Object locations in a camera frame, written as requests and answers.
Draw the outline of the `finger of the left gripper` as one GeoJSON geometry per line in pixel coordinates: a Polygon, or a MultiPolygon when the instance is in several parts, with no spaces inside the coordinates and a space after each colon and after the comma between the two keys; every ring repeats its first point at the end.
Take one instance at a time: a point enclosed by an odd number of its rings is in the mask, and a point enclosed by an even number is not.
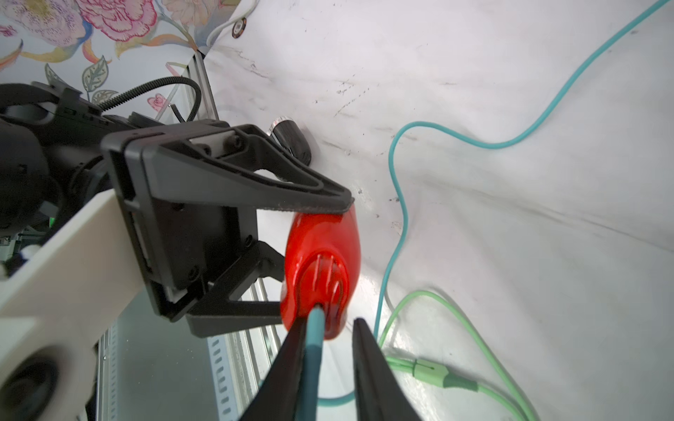
{"type": "Polygon", "coordinates": [[[282,323],[280,303],[243,301],[260,278],[284,280],[284,256],[258,241],[235,261],[187,313],[191,333],[208,338],[282,323]]]}
{"type": "Polygon", "coordinates": [[[171,203],[333,215],[354,203],[349,189],[308,168],[253,125],[163,126],[157,139],[142,145],[140,161],[150,195],[171,203]],[[212,158],[191,145],[211,135],[232,140],[234,150],[212,158]]]}

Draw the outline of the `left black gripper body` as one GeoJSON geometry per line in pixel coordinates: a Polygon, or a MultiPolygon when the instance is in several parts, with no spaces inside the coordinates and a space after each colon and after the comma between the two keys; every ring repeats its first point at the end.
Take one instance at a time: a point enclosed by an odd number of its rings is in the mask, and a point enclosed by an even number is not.
{"type": "MultiPolygon", "coordinates": [[[[107,135],[101,152],[129,231],[151,305],[176,322],[258,242],[256,208],[171,203],[150,195],[140,149],[163,126],[107,135]]],[[[212,158],[234,150],[224,136],[194,138],[212,158]]]]}

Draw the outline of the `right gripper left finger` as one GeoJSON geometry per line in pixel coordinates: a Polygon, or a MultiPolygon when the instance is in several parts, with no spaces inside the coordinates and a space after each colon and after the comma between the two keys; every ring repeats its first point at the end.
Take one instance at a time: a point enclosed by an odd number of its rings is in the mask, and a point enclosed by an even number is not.
{"type": "Polygon", "coordinates": [[[300,396],[307,319],[295,322],[240,421],[292,421],[300,396]]]}

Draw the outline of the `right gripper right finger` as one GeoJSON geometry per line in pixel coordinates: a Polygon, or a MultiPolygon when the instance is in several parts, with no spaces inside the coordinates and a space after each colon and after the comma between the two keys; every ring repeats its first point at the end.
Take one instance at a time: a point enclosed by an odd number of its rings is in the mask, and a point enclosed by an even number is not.
{"type": "Polygon", "coordinates": [[[420,421],[364,319],[354,322],[352,347],[357,419],[420,421]]]}

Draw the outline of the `red electric shaver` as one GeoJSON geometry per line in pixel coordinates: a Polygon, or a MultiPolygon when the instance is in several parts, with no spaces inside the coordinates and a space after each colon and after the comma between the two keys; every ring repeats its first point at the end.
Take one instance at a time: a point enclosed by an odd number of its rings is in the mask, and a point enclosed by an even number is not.
{"type": "Polygon", "coordinates": [[[340,215],[297,213],[284,256],[280,314],[285,328],[319,306],[325,315],[324,339],[337,338],[346,324],[361,262],[354,205],[340,215]]]}

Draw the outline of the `white power strip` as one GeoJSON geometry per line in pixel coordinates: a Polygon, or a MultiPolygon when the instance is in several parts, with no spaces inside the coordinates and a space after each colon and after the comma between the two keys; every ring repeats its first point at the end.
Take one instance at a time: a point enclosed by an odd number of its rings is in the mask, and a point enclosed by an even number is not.
{"type": "Polygon", "coordinates": [[[207,47],[211,47],[215,40],[217,40],[218,36],[220,33],[225,30],[226,28],[230,26],[234,26],[237,22],[242,21],[243,19],[247,19],[258,7],[260,1],[259,0],[254,0],[249,2],[249,7],[242,12],[242,14],[238,16],[234,16],[233,18],[228,19],[225,23],[222,23],[212,29],[212,31],[208,34],[208,37],[206,38],[205,44],[207,47]]]}

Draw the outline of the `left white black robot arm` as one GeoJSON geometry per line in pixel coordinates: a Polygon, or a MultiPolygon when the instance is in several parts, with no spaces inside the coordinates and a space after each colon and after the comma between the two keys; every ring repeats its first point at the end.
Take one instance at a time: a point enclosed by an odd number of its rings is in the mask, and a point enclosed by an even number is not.
{"type": "Polygon", "coordinates": [[[361,264],[351,192],[310,168],[285,120],[273,134],[214,120],[165,125],[95,105],[62,82],[1,88],[1,232],[45,202],[61,229],[113,189],[154,312],[198,337],[282,324],[315,308],[346,324],[361,264]]]}

